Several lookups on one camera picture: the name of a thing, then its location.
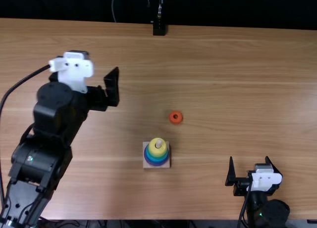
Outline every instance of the white mounting bracket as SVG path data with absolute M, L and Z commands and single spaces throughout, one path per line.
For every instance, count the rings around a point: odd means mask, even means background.
M 252 173 L 252 187 L 251 191 L 268 191 L 273 184 L 280 184 L 282 182 L 282 175 L 276 173 L 272 169 L 257 169 Z
M 87 52 L 67 51 L 63 57 L 49 61 L 50 72 L 57 72 L 58 81 L 67 84 L 73 91 L 87 93 L 85 78 L 94 75 L 94 65 Z

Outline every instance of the black background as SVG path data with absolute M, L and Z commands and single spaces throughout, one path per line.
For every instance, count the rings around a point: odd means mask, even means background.
M 159 0 L 115 0 L 118 22 L 150 23 Z M 168 24 L 317 29 L 317 0 L 165 0 Z M 112 22 L 111 0 L 0 0 L 0 17 Z

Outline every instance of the blue ring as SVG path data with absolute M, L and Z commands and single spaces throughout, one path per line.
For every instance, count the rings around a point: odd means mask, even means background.
M 153 155 L 151 155 L 148 146 L 145 148 L 145 150 L 147 151 L 147 157 L 153 162 L 161 162 L 165 160 L 168 156 L 168 150 L 166 150 L 165 154 L 163 154 L 163 156 L 161 157 L 154 157 Z
M 146 149 L 144 150 L 144 158 L 145 158 L 145 160 L 147 161 L 148 164 L 150 164 L 150 165 L 152 165 L 152 166 L 156 166 L 156 167 L 165 164 L 166 161 L 168 160 L 168 156 L 167 156 L 166 159 L 163 160 L 163 161 L 161 161 L 161 162 L 151 161 L 151 160 L 148 158 L 148 156 L 147 156 L 147 150 L 146 150 Z

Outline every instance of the wood grain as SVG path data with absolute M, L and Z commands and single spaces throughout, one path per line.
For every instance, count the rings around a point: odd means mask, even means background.
M 243 198 L 225 187 L 229 156 L 243 176 L 266 155 L 284 175 L 273 198 L 291 219 L 317 219 L 317 32 L 0 19 L 0 96 L 67 50 L 86 50 L 89 85 L 120 68 L 117 108 L 90 112 L 48 219 L 237 219 Z M 5 184 L 32 123 L 42 73 L 8 99 L 1 117 Z M 168 114 L 180 110 L 174 126 Z M 142 169 L 142 142 L 170 141 L 172 167 Z

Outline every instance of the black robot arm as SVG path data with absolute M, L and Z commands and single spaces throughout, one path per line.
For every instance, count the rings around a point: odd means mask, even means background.
M 88 111 L 104 112 L 108 106 L 118 105 L 118 77 L 119 69 L 115 68 L 104 77 L 106 90 L 88 87 L 87 93 L 81 93 L 58 82 L 57 73 L 53 73 L 50 82 L 38 90 L 34 123 L 12 155 L 1 228 L 37 224 L 72 159 L 70 144 Z
M 236 177 L 233 159 L 230 157 L 229 171 L 225 182 L 226 186 L 234 186 L 234 196 L 244 196 L 246 206 L 243 206 L 242 215 L 246 207 L 249 228 L 285 228 L 289 206 L 280 200 L 267 200 L 268 196 L 279 188 L 282 174 L 266 156 L 265 164 L 255 164 L 254 171 L 248 171 L 247 177 Z

